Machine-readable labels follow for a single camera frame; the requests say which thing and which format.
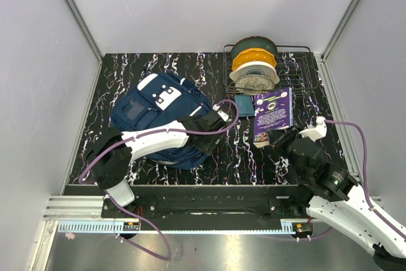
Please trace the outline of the purple paperback book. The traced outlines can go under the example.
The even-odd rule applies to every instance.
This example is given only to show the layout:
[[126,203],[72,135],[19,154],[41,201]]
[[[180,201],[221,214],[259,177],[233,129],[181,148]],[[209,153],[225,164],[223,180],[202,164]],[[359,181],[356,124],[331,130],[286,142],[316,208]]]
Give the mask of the purple paperback book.
[[268,131],[292,126],[292,88],[254,97],[253,144],[261,148],[270,144]]

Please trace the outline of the navy blue student backpack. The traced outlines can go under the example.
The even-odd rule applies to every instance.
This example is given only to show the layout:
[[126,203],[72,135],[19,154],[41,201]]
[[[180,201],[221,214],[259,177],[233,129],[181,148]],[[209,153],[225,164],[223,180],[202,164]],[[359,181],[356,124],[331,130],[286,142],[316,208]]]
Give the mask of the navy blue student backpack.
[[112,109],[111,125],[119,131],[141,131],[185,116],[204,116],[212,103],[194,83],[172,73],[152,73]]

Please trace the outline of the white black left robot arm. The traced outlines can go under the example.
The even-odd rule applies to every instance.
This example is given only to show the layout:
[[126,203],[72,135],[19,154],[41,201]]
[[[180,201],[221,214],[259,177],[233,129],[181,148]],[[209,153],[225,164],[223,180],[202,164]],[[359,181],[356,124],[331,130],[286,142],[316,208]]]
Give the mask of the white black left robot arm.
[[91,172],[99,189],[115,201],[115,210],[122,217],[129,218],[137,209],[135,194],[125,179],[133,161],[163,150],[184,147],[207,156],[218,144],[228,120],[225,112],[213,110],[205,116],[186,116],[143,131],[120,132],[112,128],[90,150],[88,166],[79,181],[82,183]]

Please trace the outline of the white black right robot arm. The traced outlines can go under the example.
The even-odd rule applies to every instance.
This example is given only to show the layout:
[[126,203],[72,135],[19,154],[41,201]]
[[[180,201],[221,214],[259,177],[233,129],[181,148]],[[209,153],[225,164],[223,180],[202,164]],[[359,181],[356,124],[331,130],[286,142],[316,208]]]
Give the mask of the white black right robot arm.
[[405,270],[405,225],[372,200],[365,183],[327,160],[315,143],[326,134],[327,121],[268,131],[274,137],[271,148],[287,156],[298,176],[297,190],[282,211],[323,221],[371,254],[381,270]]

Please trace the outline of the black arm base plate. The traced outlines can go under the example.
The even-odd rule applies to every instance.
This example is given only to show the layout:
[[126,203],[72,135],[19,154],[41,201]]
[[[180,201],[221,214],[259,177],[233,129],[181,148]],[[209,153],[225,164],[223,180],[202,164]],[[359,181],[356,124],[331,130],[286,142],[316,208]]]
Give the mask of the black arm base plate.
[[307,219],[306,208],[291,198],[143,196],[124,206],[147,219],[178,215],[255,215],[265,219]]

